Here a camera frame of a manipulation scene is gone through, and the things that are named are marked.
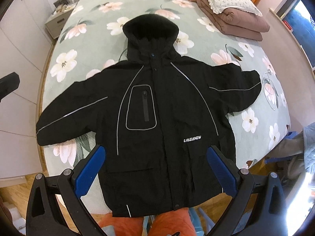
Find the black jacket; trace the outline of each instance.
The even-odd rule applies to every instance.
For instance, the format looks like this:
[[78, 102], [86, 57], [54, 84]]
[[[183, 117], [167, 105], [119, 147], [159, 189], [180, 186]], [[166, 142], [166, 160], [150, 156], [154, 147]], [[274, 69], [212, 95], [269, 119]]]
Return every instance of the black jacket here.
[[178, 27], [158, 15], [134, 18], [123, 31], [128, 60], [59, 95], [39, 118], [38, 144], [96, 132], [107, 151], [100, 186], [116, 217], [198, 205], [222, 192], [205, 154], [216, 145], [235, 161], [226, 114], [256, 100], [259, 74], [181, 57]]

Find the brand logo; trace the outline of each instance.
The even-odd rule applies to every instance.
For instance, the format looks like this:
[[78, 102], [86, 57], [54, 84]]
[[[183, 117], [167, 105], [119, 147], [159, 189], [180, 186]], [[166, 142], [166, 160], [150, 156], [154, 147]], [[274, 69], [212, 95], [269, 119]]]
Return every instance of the brand logo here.
[[194, 141], [194, 140], [198, 140], [198, 139], [201, 139], [201, 136], [195, 136], [195, 137], [184, 139], [184, 143], [190, 142], [190, 141]]

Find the bed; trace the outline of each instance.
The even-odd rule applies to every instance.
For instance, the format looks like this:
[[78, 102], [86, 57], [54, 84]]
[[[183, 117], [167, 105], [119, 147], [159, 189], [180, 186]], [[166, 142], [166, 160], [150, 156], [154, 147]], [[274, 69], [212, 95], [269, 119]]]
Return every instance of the bed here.
[[[287, 134], [290, 125], [276, 72], [257, 41], [223, 35], [196, 3], [187, 0], [79, 0], [51, 56], [42, 108], [73, 82], [125, 60], [127, 38], [122, 26], [147, 13], [162, 15], [178, 25], [174, 47], [181, 55], [211, 66], [234, 63], [244, 71], [260, 74], [264, 87], [255, 103], [243, 112], [229, 114], [228, 119], [236, 140], [237, 166], [247, 168], [261, 160]], [[94, 136], [90, 132], [63, 144], [45, 146], [49, 175], [59, 175], [86, 157], [95, 145]], [[98, 178], [82, 201], [90, 213], [110, 212]]]

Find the zipper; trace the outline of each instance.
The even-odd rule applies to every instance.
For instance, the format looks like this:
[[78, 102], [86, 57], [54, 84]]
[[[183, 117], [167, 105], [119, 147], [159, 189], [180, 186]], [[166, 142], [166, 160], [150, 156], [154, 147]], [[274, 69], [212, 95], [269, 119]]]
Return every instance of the zipper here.
[[143, 103], [143, 113], [144, 121], [149, 121], [149, 109], [148, 109], [148, 96], [146, 90], [142, 92], [142, 103]]

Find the metal screw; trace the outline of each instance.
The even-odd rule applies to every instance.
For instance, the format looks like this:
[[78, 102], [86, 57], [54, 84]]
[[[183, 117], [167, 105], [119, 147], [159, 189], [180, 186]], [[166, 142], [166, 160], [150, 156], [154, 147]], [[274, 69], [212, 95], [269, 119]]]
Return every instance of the metal screw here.
[[42, 177], [43, 177], [42, 173], [39, 173], [39, 174], [36, 175], [36, 179], [37, 180], [41, 179]]
[[270, 175], [271, 175], [271, 177], [273, 177], [273, 178], [277, 178], [277, 176], [278, 176], [275, 172], [271, 172]]
[[64, 174], [65, 176], [70, 175], [70, 174], [71, 174], [71, 169], [66, 169], [66, 170], [63, 172], [63, 174]]
[[249, 171], [248, 171], [248, 169], [242, 168], [242, 169], [241, 169], [241, 173], [242, 173], [243, 175], [248, 175]]

